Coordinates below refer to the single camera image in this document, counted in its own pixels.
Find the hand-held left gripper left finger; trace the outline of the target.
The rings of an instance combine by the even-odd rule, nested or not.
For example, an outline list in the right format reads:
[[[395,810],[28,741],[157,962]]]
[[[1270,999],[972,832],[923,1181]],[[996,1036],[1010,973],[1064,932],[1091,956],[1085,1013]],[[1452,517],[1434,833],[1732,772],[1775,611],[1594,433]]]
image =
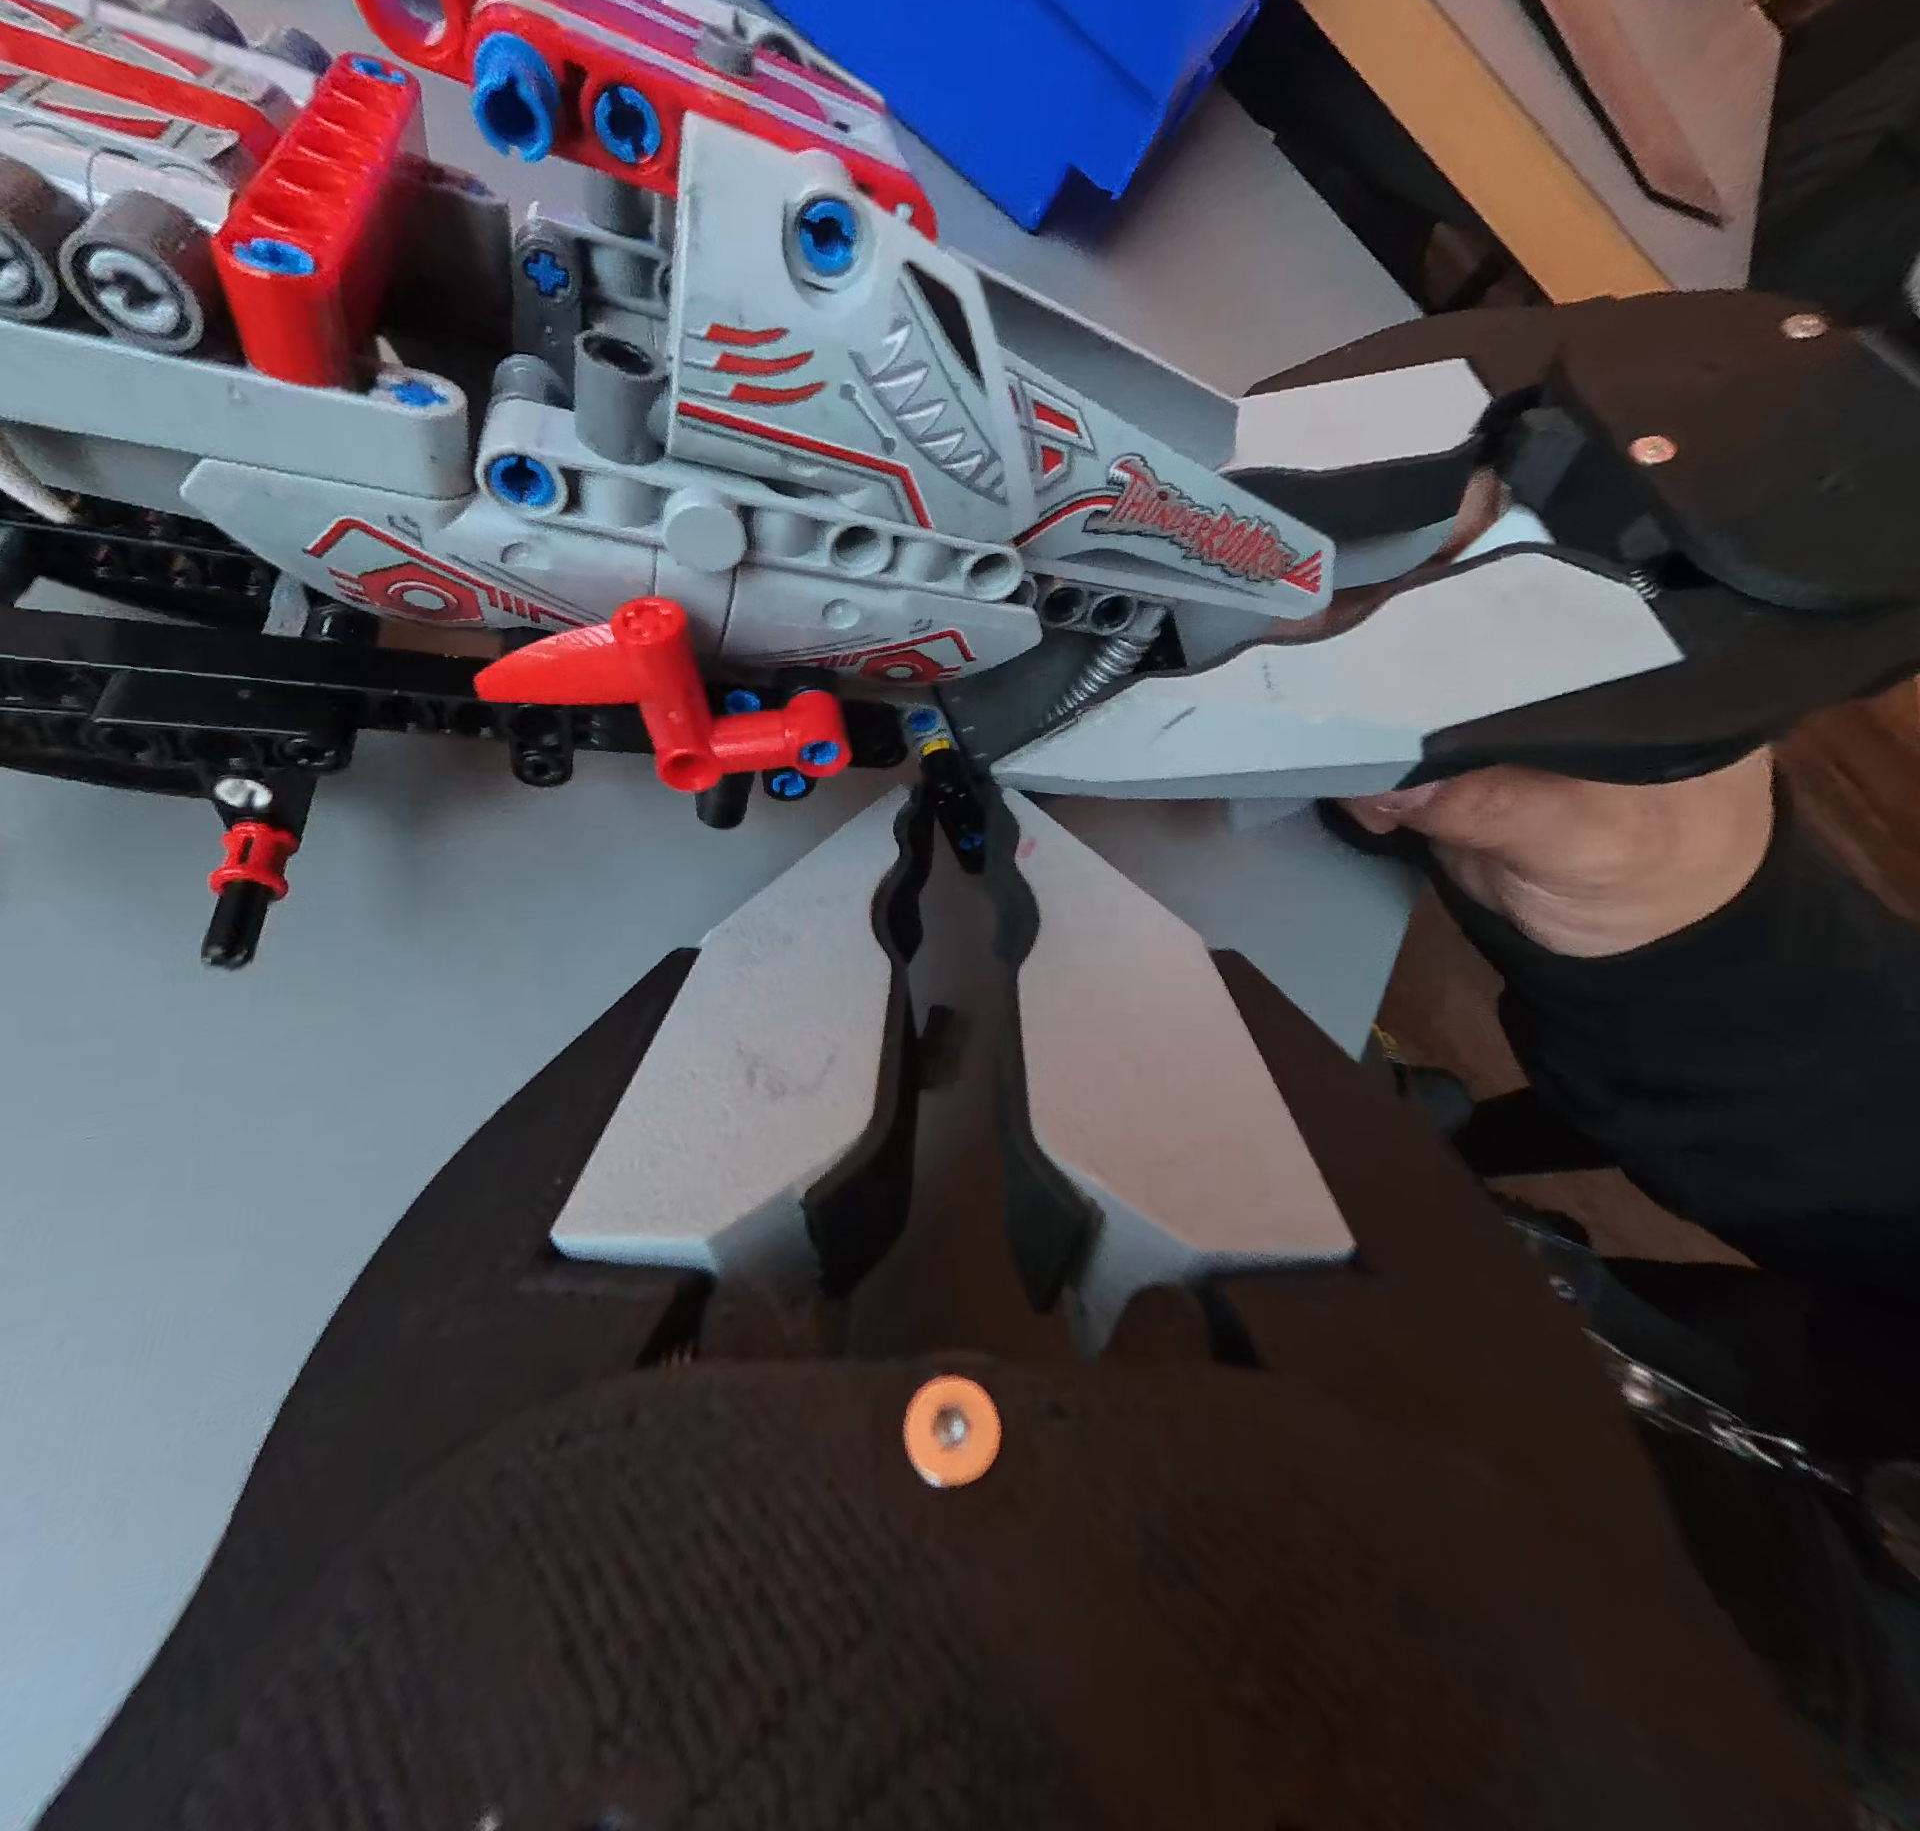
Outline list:
[[[576,1262],[839,1297],[899,1239],[915,797],[889,789],[706,931],[550,1224]]]

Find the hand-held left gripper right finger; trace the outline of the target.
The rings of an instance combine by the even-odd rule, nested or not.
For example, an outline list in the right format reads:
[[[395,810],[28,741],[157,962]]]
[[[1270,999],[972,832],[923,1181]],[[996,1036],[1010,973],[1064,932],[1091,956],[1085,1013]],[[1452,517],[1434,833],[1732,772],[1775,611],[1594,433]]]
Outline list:
[[[989,800],[1005,1229],[1099,1355],[1145,1291],[1347,1264],[1356,1239],[1208,943],[1020,791]]]

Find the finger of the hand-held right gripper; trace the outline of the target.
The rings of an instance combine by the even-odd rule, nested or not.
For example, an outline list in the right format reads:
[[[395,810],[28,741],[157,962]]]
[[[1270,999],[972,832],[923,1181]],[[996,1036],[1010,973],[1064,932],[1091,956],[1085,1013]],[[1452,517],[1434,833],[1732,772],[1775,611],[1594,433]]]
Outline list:
[[[1129,801],[1374,792],[1442,730],[1679,661],[1631,582],[1521,546],[1396,591],[1334,634],[1137,677],[989,776]]]
[[[1491,405],[1462,358],[1252,393],[1227,479],[1334,545],[1451,523]]]

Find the black lego connector piece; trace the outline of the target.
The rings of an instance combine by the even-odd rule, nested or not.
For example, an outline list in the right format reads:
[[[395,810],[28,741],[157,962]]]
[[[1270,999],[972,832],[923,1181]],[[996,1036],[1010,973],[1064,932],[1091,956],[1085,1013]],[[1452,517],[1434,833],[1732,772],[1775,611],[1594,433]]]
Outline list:
[[[981,875],[987,860],[987,815],[947,716],[934,703],[917,703],[901,711],[899,723],[953,860],[959,871]]]

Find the red grey lego vehicle model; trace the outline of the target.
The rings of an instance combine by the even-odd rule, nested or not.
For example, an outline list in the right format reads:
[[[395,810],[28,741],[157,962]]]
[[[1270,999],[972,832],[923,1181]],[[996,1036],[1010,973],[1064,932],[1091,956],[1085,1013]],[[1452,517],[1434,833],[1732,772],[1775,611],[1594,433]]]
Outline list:
[[[1334,548],[1122,415],[1157,363],[940,249],[885,100],[724,0],[4,0],[4,769],[212,804],[253,960],[359,735],[702,822],[1050,628],[1325,607]]]

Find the person's right forearm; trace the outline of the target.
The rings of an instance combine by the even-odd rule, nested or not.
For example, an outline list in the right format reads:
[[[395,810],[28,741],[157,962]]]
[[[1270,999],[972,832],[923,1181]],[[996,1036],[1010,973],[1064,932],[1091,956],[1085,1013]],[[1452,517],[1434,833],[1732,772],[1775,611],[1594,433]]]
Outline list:
[[[1834,1113],[1837,1073],[1875,1051],[1887,1079],[1918,1089],[1916,922],[1804,836],[1778,780],[1753,884],[1627,953],[1551,953],[1427,856],[1442,905],[1500,980],[1500,1027],[1541,1099],[1714,1236],[1709,1211],[1748,1196],[1809,1206],[1814,1177],[1789,1162],[1782,1114],[1766,1110],[1775,1094]]]

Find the person's right hand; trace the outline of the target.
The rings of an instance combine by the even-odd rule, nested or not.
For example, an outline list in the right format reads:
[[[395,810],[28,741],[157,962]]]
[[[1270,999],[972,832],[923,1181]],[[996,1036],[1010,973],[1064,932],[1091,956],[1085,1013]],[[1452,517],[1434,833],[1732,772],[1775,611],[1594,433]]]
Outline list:
[[[1334,801],[1372,836],[1411,833],[1478,907],[1551,953],[1627,953],[1732,905],[1763,866],[1777,760],[1614,784],[1498,766]]]

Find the blue plastic bin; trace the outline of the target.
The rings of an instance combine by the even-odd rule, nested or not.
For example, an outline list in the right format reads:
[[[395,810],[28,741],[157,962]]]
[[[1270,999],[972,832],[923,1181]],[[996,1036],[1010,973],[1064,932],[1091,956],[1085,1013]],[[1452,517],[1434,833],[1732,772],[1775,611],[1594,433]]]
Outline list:
[[[1121,196],[1262,0],[761,0],[1027,231]]]

